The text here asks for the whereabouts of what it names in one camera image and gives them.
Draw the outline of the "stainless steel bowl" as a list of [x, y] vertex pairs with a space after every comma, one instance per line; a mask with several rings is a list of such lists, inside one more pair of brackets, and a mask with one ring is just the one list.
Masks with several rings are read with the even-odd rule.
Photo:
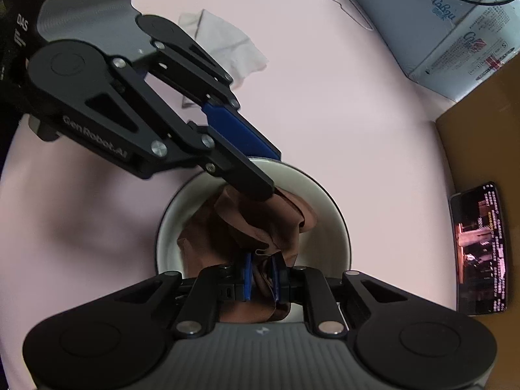
[[[270, 159], [255, 159], [254, 162], [273, 179], [276, 189], [285, 189], [297, 195], [317, 215], [317, 225], [300, 235], [300, 251], [293, 267], [317, 268], [326, 277], [341, 277], [351, 266], [350, 239], [344, 218], [333, 198], [316, 180], [291, 165]], [[177, 239], [202, 204], [225, 185], [228, 185], [225, 180], [200, 173], [177, 191], [167, 206], [158, 231], [158, 271], [177, 270], [183, 277], [189, 278], [183, 268]], [[298, 321], [301, 317], [301, 308], [291, 304], [291, 312], [280, 321]]]

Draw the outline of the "brown cleaning cloth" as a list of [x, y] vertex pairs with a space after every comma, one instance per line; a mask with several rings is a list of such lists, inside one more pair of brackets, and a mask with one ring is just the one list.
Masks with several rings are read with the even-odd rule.
[[312, 207], [283, 188], [276, 188], [270, 199], [259, 202], [225, 185], [188, 220], [177, 245], [189, 278], [210, 266], [244, 268], [251, 262], [250, 300], [224, 302], [219, 315], [222, 322], [280, 321], [291, 312], [291, 304], [275, 295], [273, 256], [281, 254], [286, 266], [295, 265], [300, 235], [316, 225]]

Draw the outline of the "white crumpled tissue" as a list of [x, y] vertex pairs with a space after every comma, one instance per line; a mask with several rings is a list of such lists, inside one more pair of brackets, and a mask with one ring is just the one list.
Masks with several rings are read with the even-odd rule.
[[267, 67], [269, 60], [245, 32], [206, 9], [183, 13], [177, 25], [231, 76], [232, 91]]

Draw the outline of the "black smartphone playing video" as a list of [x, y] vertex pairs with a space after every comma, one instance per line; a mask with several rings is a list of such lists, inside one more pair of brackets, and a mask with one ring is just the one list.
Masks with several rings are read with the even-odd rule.
[[452, 195], [457, 310], [470, 316], [508, 307], [509, 242], [499, 189], [488, 181]]

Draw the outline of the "brown cardboard box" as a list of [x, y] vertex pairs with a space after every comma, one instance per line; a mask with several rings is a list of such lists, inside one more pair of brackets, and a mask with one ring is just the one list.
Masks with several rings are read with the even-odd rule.
[[519, 388], [519, 58], [515, 57], [435, 122], [457, 192], [498, 186], [509, 244], [509, 304], [479, 317], [494, 334], [488, 389]]

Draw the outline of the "light blue carton box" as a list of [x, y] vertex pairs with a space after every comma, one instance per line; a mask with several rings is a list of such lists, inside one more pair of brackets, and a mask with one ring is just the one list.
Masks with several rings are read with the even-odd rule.
[[413, 82], [460, 101], [519, 52], [519, 0], [355, 0]]

